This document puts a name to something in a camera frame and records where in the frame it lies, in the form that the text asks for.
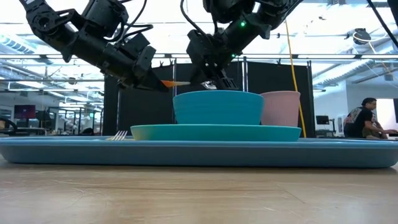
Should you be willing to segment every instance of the teal bowl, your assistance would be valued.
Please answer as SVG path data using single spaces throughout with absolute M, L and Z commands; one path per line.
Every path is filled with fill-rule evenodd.
M 173 106 L 178 124 L 258 125 L 264 98 L 243 91 L 204 90 L 177 95 Z

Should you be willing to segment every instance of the black t-shirt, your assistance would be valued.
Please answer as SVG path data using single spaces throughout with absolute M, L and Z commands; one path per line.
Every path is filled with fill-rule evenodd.
M 353 109 L 346 118 L 344 135 L 347 138 L 363 138 L 362 130 L 365 121 L 372 121 L 373 112 L 365 107 Z

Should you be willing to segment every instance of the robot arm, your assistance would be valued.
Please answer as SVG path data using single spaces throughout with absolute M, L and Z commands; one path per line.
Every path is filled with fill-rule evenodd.
M 215 82 L 217 89 L 238 89 L 224 69 L 257 36 L 269 39 L 270 31 L 277 28 L 302 1 L 203 0 L 203 7 L 211 13 L 214 22 L 230 23 L 225 30 L 216 30 L 213 35 L 204 34 L 184 13 L 181 4 L 184 17 L 196 28 L 188 33 L 187 54 L 196 67 L 191 83 L 210 80 Z M 256 2 L 260 6 L 257 12 L 253 12 Z
M 126 43 L 122 38 L 111 44 L 120 40 L 129 18 L 121 1 L 90 0 L 82 15 L 74 9 L 54 11 L 45 0 L 19 1 L 34 35 L 61 52 L 64 61 L 76 55 L 119 79 L 120 88 L 169 90 L 152 71 L 156 49 L 149 46 L 144 35 L 138 33 Z M 113 40 L 105 39 L 111 38 L 120 24 L 120 34 Z

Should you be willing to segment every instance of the blue tray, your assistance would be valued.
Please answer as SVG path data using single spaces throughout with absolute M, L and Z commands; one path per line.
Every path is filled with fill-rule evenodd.
M 105 141 L 106 137 L 2 138 L 5 160 L 21 164 L 385 168 L 398 142 Z

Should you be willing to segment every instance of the desk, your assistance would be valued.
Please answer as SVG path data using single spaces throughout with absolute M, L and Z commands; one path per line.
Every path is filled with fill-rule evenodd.
M 398 174 L 31 166 L 0 159 L 0 223 L 396 224 Z

